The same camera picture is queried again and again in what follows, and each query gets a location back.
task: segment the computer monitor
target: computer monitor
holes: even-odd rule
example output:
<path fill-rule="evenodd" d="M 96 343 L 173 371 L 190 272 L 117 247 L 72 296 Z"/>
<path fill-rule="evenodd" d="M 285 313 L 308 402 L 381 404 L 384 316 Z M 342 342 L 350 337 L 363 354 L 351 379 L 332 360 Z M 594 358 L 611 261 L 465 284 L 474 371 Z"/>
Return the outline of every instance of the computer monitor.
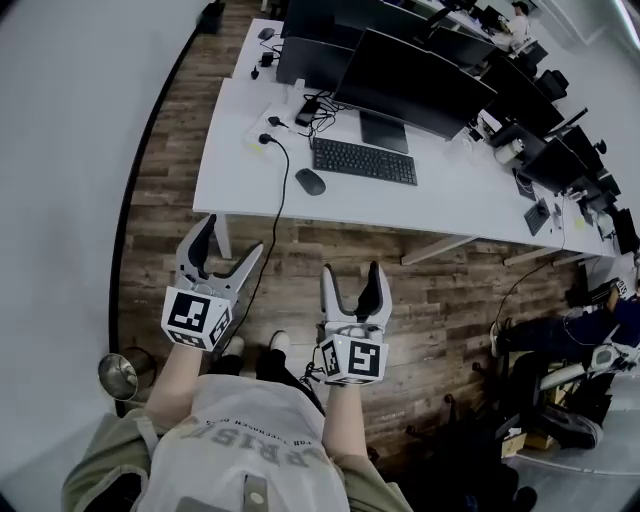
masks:
<path fill-rule="evenodd" d="M 620 253 L 627 254 L 629 252 L 637 252 L 640 243 L 638 242 L 638 235 L 633 225 L 631 212 L 628 209 L 617 211 L 614 208 L 611 217 L 613 218 L 613 225 L 616 229 Z"/>
<path fill-rule="evenodd" d="M 364 31 L 375 27 L 384 5 L 382 0 L 290 0 L 281 35 L 326 35 L 336 26 Z"/>
<path fill-rule="evenodd" d="M 592 199 L 587 198 L 586 201 L 586 204 L 589 206 L 589 208 L 598 213 L 609 210 L 615 203 L 616 196 L 614 196 L 611 192 L 604 192 L 603 194 L 597 195 Z"/>
<path fill-rule="evenodd" d="M 281 37 L 323 36 L 335 24 L 338 0 L 291 0 L 282 25 Z"/>
<path fill-rule="evenodd" d="M 342 80 L 353 50 L 301 37 L 284 40 L 276 80 L 293 85 L 303 78 L 306 87 L 335 91 Z"/>
<path fill-rule="evenodd" d="M 391 120 L 402 132 L 401 123 L 407 123 L 452 139 L 495 97 L 448 60 L 367 30 L 334 101 Z"/>
<path fill-rule="evenodd" d="M 562 141 L 580 157 L 587 166 L 589 175 L 595 179 L 604 165 L 600 160 L 600 153 L 593 147 L 582 128 L 579 126 L 572 128 L 562 136 Z"/>
<path fill-rule="evenodd" d="M 560 139 L 553 139 L 531 162 L 520 169 L 520 174 L 548 188 L 554 194 L 568 189 L 585 175 L 587 168 L 573 151 Z"/>
<path fill-rule="evenodd" d="M 424 49 L 458 66 L 473 67 L 481 64 L 497 47 L 491 42 L 438 27 L 427 39 Z"/>
<path fill-rule="evenodd" d="M 482 82 L 498 92 L 498 99 L 487 111 L 500 121 L 513 118 L 544 137 L 564 120 L 542 91 L 505 57 L 489 68 Z"/>
<path fill-rule="evenodd" d="M 611 192 L 616 197 L 622 193 L 616 180 L 608 173 L 598 180 L 598 188 L 603 192 Z"/>
<path fill-rule="evenodd" d="M 382 32 L 411 44 L 417 44 L 420 38 L 428 33 L 431 24 L 428 19 L 402 7 L 381 3 L 382 7 L 371 29 Z"/>

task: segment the forearm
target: forearm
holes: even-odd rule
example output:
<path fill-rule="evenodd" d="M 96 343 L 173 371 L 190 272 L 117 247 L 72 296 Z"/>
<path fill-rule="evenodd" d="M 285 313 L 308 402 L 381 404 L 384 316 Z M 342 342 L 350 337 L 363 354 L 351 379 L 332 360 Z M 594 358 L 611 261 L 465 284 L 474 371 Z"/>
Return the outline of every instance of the forearm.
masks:
<path fill-rule="evenodd" d="M 145 410 L 154 423 L 171 428 L 191 413 L 202 352 L 174 345 Z"/>
<path fill-rule="evenodd" d="M 332 386 L 326 408 L 322 444 L 329 456 L 367 456 L 359 386 Z"/>

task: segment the charger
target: charger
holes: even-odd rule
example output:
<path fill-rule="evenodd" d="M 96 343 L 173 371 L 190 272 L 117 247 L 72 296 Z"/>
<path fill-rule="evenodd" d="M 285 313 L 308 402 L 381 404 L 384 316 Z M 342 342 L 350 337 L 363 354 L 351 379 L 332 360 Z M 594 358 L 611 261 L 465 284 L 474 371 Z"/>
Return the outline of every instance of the charger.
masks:
<path fill-rule="evenodd" d="M 273 52 L 264 52 L 260 59 L 260 67 L 268 68 L 273 64 L 274 54 Z"/>

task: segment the black mouse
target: black mouse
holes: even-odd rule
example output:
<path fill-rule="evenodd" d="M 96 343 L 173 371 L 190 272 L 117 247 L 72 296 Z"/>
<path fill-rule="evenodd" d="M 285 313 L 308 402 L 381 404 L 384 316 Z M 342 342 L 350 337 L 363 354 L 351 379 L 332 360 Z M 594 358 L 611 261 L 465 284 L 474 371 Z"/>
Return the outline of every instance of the black mouse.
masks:
<path fill-rule="evenodd" d="M 263 28 L 258 34 L 258 39 L 262 39 L 263 41 L 266 41 L 267 39 L 271 39 L 273 37 L 273 34 L 275 33 L 276 31 L 273 30 L 272 28 Z"/>
<path fill-rule="evenodd" d="M 319 196 L 327 190 L 327 186 L 324 184 L 322 178 L 311 169 L 300 169 L 296 173 L 296 179 L 310 196 Z"/>

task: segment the cable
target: cable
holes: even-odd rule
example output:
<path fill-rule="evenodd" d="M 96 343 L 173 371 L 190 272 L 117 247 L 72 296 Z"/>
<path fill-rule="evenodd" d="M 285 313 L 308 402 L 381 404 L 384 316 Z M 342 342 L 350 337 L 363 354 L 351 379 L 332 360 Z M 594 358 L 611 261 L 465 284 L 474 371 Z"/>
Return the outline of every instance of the cable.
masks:
<path fill-rule="evenodd" d="M 313 149 L 313 142 L 318 133 L 322 133 L 327 128 L 333 126 L 336 122 L 336 114 L 343 110 L 351 110 L 349 107 L 343 105 L 336 105 L 331 99 L 330 91 L 320 91 L 317 94 L 305 94 L 304 99 L 306 101 L 317 101 L 319 104 L 318 110 L 311 118 L 309 123 L 309 133 L 298 132 L 298 135 L 307 137 L 309 139 L 309 148 Z"/>
<path fill-rule="evenodd" d="M 253 295 L 251 295 L 251 300 L 249 301 L 249 305 L 247 306 L 247 309 L 244 312 L 242 320 L 240 320 L 240 323 L 234 329 L 233 334 L 229 339 L 233 338 L 238 332 L 238 329 L 242 327 L 242 324 L 246 320 L 247 315 L 249 315 L 249 310 L 251 309 L 251 305 L 253 304 L 253 301 L 256 298 L 256 295 L 258 293 L 258 288 L 260 288 L 260 283 L 262 282 L 262 274 L 264 273 L 264 269 L 267 268 L 267 264 L 269 263 L 269 258 L 271 258 L 271 253 L 273 252 L 273 248 L 276 246 L 276 241 L 277 241 L 276 228 L 278 227 L 278 221 L 280 220 L 280 214 L 282 213 L 282 209 L 284 208 L 284 201 L 287 194 L 287 178 L 289 177 L 289 154 L 287 153 L 287 150 L 284 149 L 284 146 L 280 144 L 276 139 L 274 139 L 273 137 L 271 137 L 266 133 L 263 133 L 262 135 L 260 135 L 259 140 L 260 140 L 260 143 L 262 144 L 275 142 L 278 146 L 280 146 L 280 149 L 282 149 L 284 156 L 287 159 L 287 168 L 284 172 L 284 180 L 282 181 L 282 200 L 280 201 L 280 208 L 278 208 L 278 214 L 276 215 L 276 219 L 273 221 L 273 226 L 271 228 L 271 236 L 272 236 L 271 247 L 269 247 L 269 251 L 267 252 L 267 258 L 264 260 L 264 263 L 262 264 L 262 268 L 260 269 L 260 274 L 258 274 L 258 282 L 256 283 L 256 287 L 253 290 Z"/>
<path fill-rule="evenodd" d="M 267 46 L 265 43 L 267 41 L 260 41 L 260 46 L 263 46 L 264 48 L 266 48 L 267 50 L 271 50 L 272 52 L 276 52 L 278 55 L 282 54 L 282 51 L 280 50 L 276 50 L 276 46 L 284 46 L 284 44 L 274 44 L 273 46 Z"/>
<path fill-rule="evenodd" d="M 313 386 L 311 386 L 311 380 L 315 380 L 316 382 L 320 382 L 314 373 L 325 373 L 324 368 L 322 366 L 316 366 L 316 351 L 320 348 L 319 345 L 313 347 L 313 354 L 311 355 L 311 361 L 307 363 L 307 366 L 304 370 L 304 375 L 300 377 L 298 380 L 307 386 L 311 391 L 314 391 Z"/>
<path fill-rule="evenodd" d="M 561 217 L 562 217 L 562 247 L 560 248 L 560 251 L 558 251 L 558 252 L 562 252 L 564 250 L 564 246 L 565 246 L 565 244 L 567 242 L 567 235 L 566 235 L 565 230 L 564 230 L 564 202 L 565 202 L 565 199 L 566 199 L 566 197 L 562 196 L 562 213 L 560 214 Z M 509 296 L 513 293 L 513 290 L 515 290 L 516 286 L 518 286 L 527 277 L 535 274 L 539 270 L 542 270 L 547 265 L 555 263 L 558 260 L 559 257 L 560 257 L 560 255 L 556 256 L 555 258 L 549 259 L 548 261 L 546 261 L 542 265 L 540 265 L 538 268 L 536 268 L 535 270 L 532 270 L 531 272 L 526 274 L 524 277 L 521 277 L 520 279 L 518 279 L 518 281 L 515 282 L 515 284 L 511 287 L 511 289 L 504 296 L 504 299 L 502 299 L 502 303 L 500 304 L 500 309 L 498 309 L 498 314 L 496 315 L 496 320 L 495 320 L 495 324 L 496 324 L 496 328 L 498 330 L 498 333 L 500 332 L 500 324 L 498 323 L 498 320 L 500 320 L 500 313 L 502 313 L 502 308 L 504 307 L 504 303 L 507 301 Z"/>

